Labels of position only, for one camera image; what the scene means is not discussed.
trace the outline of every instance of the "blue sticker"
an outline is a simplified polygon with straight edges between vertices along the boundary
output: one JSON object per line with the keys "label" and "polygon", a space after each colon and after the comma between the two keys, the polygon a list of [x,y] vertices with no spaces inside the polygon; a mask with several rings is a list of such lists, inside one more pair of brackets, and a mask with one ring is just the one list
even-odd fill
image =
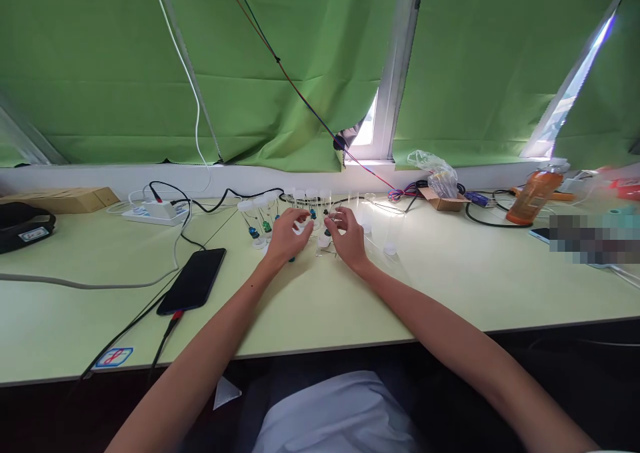
{"label": "blue sticker", "polygon": [[112,348],[95,364],[96,368],[113,368],[122,365],[133,353],[133,348]]}

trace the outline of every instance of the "hand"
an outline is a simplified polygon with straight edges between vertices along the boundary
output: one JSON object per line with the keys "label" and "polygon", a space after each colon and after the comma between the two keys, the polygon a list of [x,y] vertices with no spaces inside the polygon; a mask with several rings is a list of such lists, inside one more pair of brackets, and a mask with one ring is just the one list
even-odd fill
{"label": "hand", "polygon": [[282,267],[300,253],[313,232],[313,221],[305,226],[301,234],[295,234],[293,231],[298,230],[295,222],[302,223],[308,216],[309,212],[303,209],[286,209],[280,218],[273,222],[271,242],[265,258],[273,260]]}
{"label": "hand", "polygon": [[339,207],[332,214],[333,221],[325,218],[325,226],[329,229],[335,250],[351,270],[360,273],[369,264],[365,252],[365,232],[356,221],[351,209]]}

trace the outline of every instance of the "plastic bag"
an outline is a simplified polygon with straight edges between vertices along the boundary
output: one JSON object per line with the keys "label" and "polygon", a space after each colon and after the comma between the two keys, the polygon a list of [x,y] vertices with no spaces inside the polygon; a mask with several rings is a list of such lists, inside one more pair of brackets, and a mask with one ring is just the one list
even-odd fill
{"label": "plastic bag", "polygon": [[429,173],[429,187],[440,198],[458,197],[458,175],[449,163],[433,153],[415,150],[407,156],[407,162]]}

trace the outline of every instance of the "green curtain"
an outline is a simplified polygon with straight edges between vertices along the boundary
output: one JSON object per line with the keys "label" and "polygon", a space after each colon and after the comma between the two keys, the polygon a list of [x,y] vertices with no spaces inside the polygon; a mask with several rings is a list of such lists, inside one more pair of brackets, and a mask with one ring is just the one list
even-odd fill
{"label": "green curtain", "polygon": [[201,162],[157,0],[0,0],[0,18],[0,90],[70,162]]}
{"label": "green curtain", "polygon": [[421,0],[393,156],[519,161],[612,0]]}
{"label": "green curtain", "polygon": [[15,167],[20,163],[25,163],[22,155],[18,153],[18,150],[13,148],[13,145],[10,145],[0,137],[0,168]]}
{"label": "green curtain", "polygon": [[[340,168],[235,0],[172,0],[223,159]],[[395,0],[249,0],[336,131],[366,114]],[[0,90],[72,163],[200,163],[196,106],[158,0],[0,0]],[[208,161],[219,155],[201,116]]]}
{"label": "green curtain", "polygon": [[553,154],[572,168],[621,167],[640,138],[640,0],[622,0]]}
{"label": "green curtain", "polygon": [[[235,0],[171,0],[223,158],[339,171],[332,140]],[[294,83],[334,132],[375,96],[395,0],[248,0]]]}

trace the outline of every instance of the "floor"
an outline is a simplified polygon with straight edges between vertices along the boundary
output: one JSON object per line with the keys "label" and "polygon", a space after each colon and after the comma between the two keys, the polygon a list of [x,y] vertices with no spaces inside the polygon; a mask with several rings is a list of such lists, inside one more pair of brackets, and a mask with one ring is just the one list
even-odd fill
{"label": "floor", "polygon": [[[640,348],[591,344],[577,339],[600,342],[640,344],[640,320],[607,324],[549,328],[523,332],[492,334],[505,348],[542,348],[571,352],[588,358],[612,371],[620,380],[640,382]],[[370,355],[385,355],[409,362],[415,371],[424,371],[435,360],[417,343],[360,349]],[[327,361],[349,356],[341,352],[296,355]],[[268,358],[232,362],[226,376],[241,389],[269,365]],[[2,438],[4,452],[102,452],[145,392],[146,371],[121,371],[94,374],[69,395],[73,382],[56,382],[12,388],[0,388],[0,406],[4,412]],[[203,409],[194,429],[208,422],[232,421],[242,399],[213,411],[213,396]]]}

